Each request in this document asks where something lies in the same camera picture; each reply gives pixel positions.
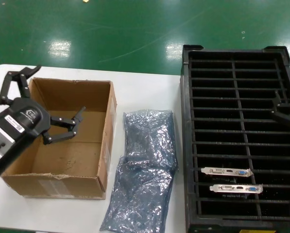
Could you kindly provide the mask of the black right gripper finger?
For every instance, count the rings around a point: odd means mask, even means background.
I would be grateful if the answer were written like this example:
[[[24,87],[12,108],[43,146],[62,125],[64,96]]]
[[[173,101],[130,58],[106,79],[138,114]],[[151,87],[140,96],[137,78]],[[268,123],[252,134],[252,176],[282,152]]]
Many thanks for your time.
[[[275,98],[273,98],[271,116],[276,122],[285,126],[290,126],[290,103],[283,103],[278,91],[275,91],[274,93]]]

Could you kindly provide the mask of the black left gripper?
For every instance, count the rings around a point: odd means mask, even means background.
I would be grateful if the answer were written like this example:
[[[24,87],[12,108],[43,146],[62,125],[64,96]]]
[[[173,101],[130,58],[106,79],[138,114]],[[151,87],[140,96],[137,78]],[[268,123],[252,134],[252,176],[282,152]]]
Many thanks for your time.
[[[27,80],[35,75],[41,66],[25,67],[21,71],[8,71],[0,90],[0,105],[9,105],[0,113],[0,175],[43,133],[43,144],[58,143],[77,135],[82,122],[82,107],[71,118],[51,116],[36,101],[30,99]],[[11,82],[16,82],[21,98],[11,100],[8,92]],[[50,135],[51,126],[67,129],[67,132]]]

